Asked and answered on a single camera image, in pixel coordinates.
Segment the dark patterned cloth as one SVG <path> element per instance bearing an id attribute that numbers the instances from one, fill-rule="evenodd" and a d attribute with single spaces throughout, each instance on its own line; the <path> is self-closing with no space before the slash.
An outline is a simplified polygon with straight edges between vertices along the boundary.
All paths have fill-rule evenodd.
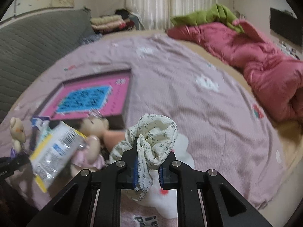
<path id="1" fill-rule="evenodd" d="M 82 45 L 88 45 L 94 42 L 97 42 L 98 40 L 100 40 L 103 37 L 102 34 L 94 34 L 94 35 L 90 35 L 87 37 L 84 37 L 81 39 L 81 44 Z"/>

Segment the folded clothes pile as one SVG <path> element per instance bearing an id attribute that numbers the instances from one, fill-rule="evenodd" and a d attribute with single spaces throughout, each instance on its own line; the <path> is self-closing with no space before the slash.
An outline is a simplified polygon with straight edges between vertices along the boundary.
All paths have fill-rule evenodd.
<path id="1" fill-rule="evenodd" d="M 92 17 L 90 23 L 96 34 L 140 30 L 139 19 L 126 9 L 118 9 L 112 15 Z"/>

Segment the pink purple bed sheet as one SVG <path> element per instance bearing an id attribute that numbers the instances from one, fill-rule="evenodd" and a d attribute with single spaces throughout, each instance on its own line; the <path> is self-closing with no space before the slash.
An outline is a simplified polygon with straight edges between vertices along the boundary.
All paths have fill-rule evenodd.
<path id="1" fill-rule="evenodd" d="M 101 39 L 59 59 L 29 87 L 1 124 L 1 156 L 10 153 L 12 117 L 30 118 L 61 82 L 130 68 L 126 127 L 144 114 L 164 115 L 178 128 L 177 159 L 196 170 L 216 169 L 254 207 L 276 195 L 286 172 L 283 146 L 255 98 L 225 71 L 166 35 Z"/>

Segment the beige bear pink dress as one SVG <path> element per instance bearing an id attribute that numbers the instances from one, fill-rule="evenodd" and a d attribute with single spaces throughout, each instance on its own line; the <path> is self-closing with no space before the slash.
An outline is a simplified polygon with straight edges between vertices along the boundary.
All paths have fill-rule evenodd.
<path id="1" fill-rule="evenodd" d="M 70 162 L 70 173 L 72 177 L 83 169 L 92 172 L 105 167 L 105 159 L 101 155 L 101 139 L 109 129 L 109 122 L 106 118 L 91 116 L 82 120 L 79 131 L 86 136 L 86 145 L 78 149 L 72 156 Z"/>

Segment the green blanket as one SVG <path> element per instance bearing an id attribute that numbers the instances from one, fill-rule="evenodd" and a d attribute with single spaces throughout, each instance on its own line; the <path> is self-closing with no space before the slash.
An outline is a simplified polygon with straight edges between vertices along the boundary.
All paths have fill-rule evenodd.
<path id="1" fill-rule="evenodd" d="M 221 4 L 215 4 L 208 10 L 198 10 L 187 15 L 172 17 L 171 23 L 175 27 L 179 27 L 199 26 L 220 22 L 238 33 L 244 33 L 242 26 L 233 24 L 233 21 L 236 19 L 236 15 L 229 10 L 228 7 Z"/>

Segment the yellow white tissue pack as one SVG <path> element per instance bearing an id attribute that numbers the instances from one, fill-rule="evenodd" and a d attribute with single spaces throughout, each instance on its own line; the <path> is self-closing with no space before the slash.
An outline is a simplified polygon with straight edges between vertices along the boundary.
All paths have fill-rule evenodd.
<path id="1" fill-rule="evenodd" d="M 42 192 L 47 192 L 76 150 L 86 147 L 85 139 L 81 132 L 60 122 L 36 147 L 30 162 L 34 180 Z"/>

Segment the black wall television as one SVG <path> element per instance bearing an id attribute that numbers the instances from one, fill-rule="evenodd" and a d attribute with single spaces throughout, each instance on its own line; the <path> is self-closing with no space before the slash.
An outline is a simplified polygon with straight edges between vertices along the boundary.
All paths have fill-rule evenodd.
<path id="1" fill-rule="evenodd" d="M 299 19 L 291 14 L 270 8 L 270 29 L 302 47 L 302 25 Z"/>

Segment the peach makeup sponge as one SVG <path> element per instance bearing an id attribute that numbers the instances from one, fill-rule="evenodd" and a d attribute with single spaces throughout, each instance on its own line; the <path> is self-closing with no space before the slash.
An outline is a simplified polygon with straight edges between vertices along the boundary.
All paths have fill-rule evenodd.
<path id="1" fill-rule="evenodd" d="M 124 139 L 125 133 L 123 131 L 106 130 L 103 134 L 103 143 L 108 152 L 111 152 L 111 150 Z"/>

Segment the grey quilted headboard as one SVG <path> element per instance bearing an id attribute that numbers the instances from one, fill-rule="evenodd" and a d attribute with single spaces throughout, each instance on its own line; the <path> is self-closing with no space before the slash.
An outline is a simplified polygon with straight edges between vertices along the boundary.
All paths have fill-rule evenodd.
<path id="1" fill-rule="evenodd" d="M 87 8 L 51 11 L 1 28 L 1 120 L 36 78 L 94 34 L 90 18 Z"/>

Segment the cream bear purple dress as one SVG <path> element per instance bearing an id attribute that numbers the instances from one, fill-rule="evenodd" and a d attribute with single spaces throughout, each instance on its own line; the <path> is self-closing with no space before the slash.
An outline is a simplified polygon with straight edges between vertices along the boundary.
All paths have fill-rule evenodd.
<path id="1" fill-rule="evenodd" d="M 24 143 L 26 142 L 26 134 L 22 121 L 16 117 L 12 117 L 10 119 L 9 131 L 12 138 L 10 157 L 11 159 L 13 159 L 18 154 L 24 152 L 25 149 Z"/>

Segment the pink quilted comforter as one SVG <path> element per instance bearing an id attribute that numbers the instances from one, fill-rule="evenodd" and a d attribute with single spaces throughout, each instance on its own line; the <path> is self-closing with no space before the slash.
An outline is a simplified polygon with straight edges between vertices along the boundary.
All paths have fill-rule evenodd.
<path id="1" fill-rule="evenodd" d="M 242 25 L 244 32 L 213 22 L 173 27 L 167 34 L 200 45 L 240 71 L 275 121 L 302 120 L 302 61 L 284 54 L 249 22 L 238 20 L 235 24 Z"/>

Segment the floral white fabric scrunchie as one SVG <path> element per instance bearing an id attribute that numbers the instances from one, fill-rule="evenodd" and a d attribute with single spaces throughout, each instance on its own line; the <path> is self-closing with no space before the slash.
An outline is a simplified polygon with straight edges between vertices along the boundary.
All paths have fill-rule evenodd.
<path id="1" fill-rule="evenodd" d="M 125 151 L 136 148 L 138 153 L 138 182 L 133 190 L 125 194 L 134 201 L 142 200 L 152 187 L 150 170 L 158 170 L 163 164 L 178 136 L 176 123 L 164 115 L 144 114 L 138 123 L 124 133 L 124 140 L 118 142 L 109 154 L 109 163 L 122 158 Z"/>

